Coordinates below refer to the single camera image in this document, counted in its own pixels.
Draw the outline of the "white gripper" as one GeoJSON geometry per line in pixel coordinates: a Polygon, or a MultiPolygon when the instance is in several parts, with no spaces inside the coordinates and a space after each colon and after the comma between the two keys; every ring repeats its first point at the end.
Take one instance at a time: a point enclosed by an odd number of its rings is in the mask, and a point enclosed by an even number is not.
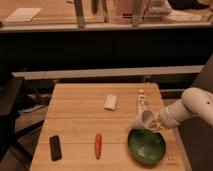
{"type": "Polygon", "coordinates": [[[150,123],[150,130],[157,133],[162,131],[164,127],[167,129],[175,128],[190,117],[190,111],[183,105],[181,100],[177,100],[160,110],[160,121],[153,120],[150,123]]]}

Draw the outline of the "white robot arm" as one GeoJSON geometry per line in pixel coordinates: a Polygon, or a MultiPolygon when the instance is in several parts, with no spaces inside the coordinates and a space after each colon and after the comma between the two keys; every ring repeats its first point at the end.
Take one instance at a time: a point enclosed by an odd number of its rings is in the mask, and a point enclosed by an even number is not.
{"type": "Polygon", "coordinates": [[[196,87],[186,89],[179,100],[157,113],[148,129],[152,132],[173,129],[193,117],[213,126],[213,93],[196,87]]]}

